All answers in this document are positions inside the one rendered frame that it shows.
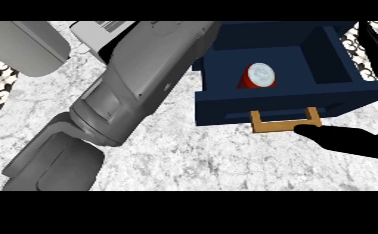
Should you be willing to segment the black curved object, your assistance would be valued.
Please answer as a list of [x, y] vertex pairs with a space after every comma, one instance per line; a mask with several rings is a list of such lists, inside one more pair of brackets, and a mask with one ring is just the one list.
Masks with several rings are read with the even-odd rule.
[[378, 34], [375, 33], [369, 22], [358, 22], [358, 34], [357, 34], [358, 44], [364, 48], [366, 53], [378, 53]]

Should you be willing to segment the red can with pale lid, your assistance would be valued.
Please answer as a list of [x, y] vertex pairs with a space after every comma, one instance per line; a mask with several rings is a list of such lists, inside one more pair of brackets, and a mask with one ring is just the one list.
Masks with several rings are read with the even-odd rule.
[[265, 63], [246, 66], [239, 79], [237, 89], [270, 88], [276, 83], [276, 74]]

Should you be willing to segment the navy blue drawer front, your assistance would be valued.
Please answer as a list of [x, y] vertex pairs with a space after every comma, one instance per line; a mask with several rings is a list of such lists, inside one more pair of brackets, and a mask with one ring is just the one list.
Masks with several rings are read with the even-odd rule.
[[259, 89], [199, 91], [195, 93], [197, 126], [246, 123], [249, 112], [262, 121], [304, 119], [304, 109], [316, 107], [322, 118], [336, 117], [378, 101], [378, 82], [293, 85]]

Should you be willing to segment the grey rounded block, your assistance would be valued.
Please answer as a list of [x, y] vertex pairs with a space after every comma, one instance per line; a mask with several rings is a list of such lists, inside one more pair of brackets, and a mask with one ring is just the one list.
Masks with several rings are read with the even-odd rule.
[[47, 21], [0, 21], [0, 61], [28, 77], [54, 72], [70, 47]]

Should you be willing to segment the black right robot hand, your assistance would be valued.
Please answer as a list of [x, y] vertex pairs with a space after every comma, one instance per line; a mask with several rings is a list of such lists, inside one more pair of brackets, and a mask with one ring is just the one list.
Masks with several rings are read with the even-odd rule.
[[360, 128], [301, 124], [293, 127], [293, 132], [329, 151], [378, 159], [378, 134]]

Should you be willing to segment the pale grey appliance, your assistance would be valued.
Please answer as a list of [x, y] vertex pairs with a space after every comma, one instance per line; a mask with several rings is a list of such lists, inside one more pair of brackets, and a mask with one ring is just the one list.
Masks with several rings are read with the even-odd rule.
[[90, 53], [107, 64], [113, 48], [137, 24], [137, 21], [76, 21], [69, 29]]

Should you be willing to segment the navy blue open drawer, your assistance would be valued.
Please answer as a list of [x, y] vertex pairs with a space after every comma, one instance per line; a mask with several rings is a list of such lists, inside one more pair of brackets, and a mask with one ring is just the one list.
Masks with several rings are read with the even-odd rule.
[[353, 26], [351, 21], [223, 22], [192, 67], [202, 74], [200, 91], [237, 89], [252, 63], [271, 67], [280, 87], [364, 81], [339, 41]]

